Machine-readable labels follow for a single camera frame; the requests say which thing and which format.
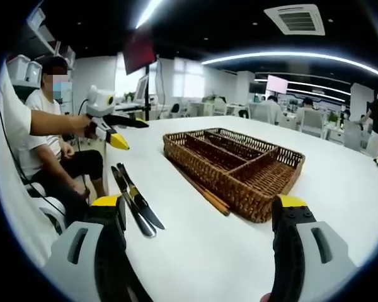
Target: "cutlery tray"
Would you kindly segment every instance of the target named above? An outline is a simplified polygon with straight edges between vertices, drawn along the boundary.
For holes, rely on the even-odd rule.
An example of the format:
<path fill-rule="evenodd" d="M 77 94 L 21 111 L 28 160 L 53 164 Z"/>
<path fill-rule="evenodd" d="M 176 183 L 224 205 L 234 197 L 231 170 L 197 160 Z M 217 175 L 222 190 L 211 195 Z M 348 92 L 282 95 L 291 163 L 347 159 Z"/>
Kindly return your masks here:
<path fill-rule="evenodd" d="M 164 154 L 247 220 L 272 216 L 276 194 L 287 194 L 304 164 L 295 151 L 222 128 L 165 134 Z"/>

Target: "wooden chopstick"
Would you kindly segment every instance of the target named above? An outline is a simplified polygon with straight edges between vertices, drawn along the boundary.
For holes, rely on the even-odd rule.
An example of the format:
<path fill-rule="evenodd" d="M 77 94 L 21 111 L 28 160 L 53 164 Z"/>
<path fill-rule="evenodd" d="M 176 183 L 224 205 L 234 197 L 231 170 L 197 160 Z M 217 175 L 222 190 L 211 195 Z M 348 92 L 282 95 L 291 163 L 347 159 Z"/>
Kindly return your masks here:
<path fill-rule="evenodd" d="M 178 172 L 180 174 L 182 174 L 182 176 L 193 186 L 195 187 L 195 189 L 209 202 L 212 204 L 212 206 L 214 206 L 214 208 L 216 208 L 217 210 L 219 210 L 224 216 L 228 216 L 230 215 L 230 210 L 229 210 L 229 206 L 228 204 L 226 204 L 225 202 L 223 202 L 223 200 L 221 200 L 220 198 L 218 198 L 215 194 L 213 194 L 212 192 L 210 192 L 208 189 L 206 189 L 205 187 L 197 184 L 195 181 L 193 181 L 189 176 L 187 176 L 181 169 L 179 169 L 177 166 L 175 166 L 176 170 L 178 170 Z"/>

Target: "table knife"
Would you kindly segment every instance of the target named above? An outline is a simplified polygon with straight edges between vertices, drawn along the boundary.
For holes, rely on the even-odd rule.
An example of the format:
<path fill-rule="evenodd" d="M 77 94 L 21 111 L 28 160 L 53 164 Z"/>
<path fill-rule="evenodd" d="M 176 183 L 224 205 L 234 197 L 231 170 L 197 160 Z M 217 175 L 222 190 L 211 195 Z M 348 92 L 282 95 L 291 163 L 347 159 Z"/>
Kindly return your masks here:
<path fill-rule="evenodd" d="M 134 200 L 134 203 L 138 207 L 141 215 L 147 218 L 153 225 L 156 227 L 165 230 L 165 226 L 161 221 L 159 221 L 158 217 L 154 214 L 152 209 L 150 208 L 148 202 L 144 199 L 144 197 L 140 194 L 139 190 L 137 190 L 136 186 L 130 179 L 129 175 L 127 174 L 126 168 L 123 164 L 117 164 L 118 170 L 122 173 L 123 178 L 126 180 L 127 184 L 130 188 L 130 196 Z"/>
<path fill-rule="evenodd" d="M 137 225 L 140 228 L 140 231 L 143 233 L 143 235 L 147 237 L 150 237 L 150 238 L 155 237 L 157 234 L 156 229 L 153 227 L 151 223 L 149 223 L 146 220 L 146 218 L 144 218 L 140 214 L 140 210 L 135 205 L 134 201 L 132 200 L 132 198 L 127 192 L 127 184 L 125 182 L 125 179 L 122 177 L 122 175 L 119 173 L 119 170 L 116 167 L 111 166 L 111 170 L 118 184 L 118 187 L 122 193 L 122 198 L 126 201 L 127 206 L 130 208 L 132 215 L 134 217 L 134 220 L 136 221 Z"/>

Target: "window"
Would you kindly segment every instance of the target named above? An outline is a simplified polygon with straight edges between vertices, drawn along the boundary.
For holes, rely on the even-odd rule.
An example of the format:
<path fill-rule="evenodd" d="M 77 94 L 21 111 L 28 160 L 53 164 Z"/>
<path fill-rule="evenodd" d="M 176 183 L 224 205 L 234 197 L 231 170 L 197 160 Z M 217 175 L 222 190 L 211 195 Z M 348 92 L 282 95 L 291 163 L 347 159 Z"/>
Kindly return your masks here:
<path fill-rule="evenodd" d="M 174 61 L 173 96 L 177 98 L 204 97 L 203 65 L 176 58 Z"/>
<path fill-rule="evenodd" d="M 149 94 L 156 93 L 156 72 L 157 62 L 150 65 L 149 73 Z M 123 96 L 128 92 L 135 92 L 139 79 L 146 74 L 146 69 L 141 68 L 132 74 L 126 75 L 125 61 L 123 54 L 117 56 L 116 73 L 115 73 L 115 92 L 117 96 Z"/>

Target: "ceiling vent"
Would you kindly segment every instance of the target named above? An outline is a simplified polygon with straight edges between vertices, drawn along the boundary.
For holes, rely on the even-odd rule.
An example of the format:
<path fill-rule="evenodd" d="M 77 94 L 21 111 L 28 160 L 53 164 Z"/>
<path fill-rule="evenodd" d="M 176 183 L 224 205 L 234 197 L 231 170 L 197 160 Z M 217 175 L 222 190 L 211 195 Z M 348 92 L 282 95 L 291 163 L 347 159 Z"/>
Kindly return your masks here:
<path fill-rule="evenodd" d="M 265 9 L 265 13 L 284 35 L 325 36 L 325 29 L 315 4 L 298 4 Z"/>

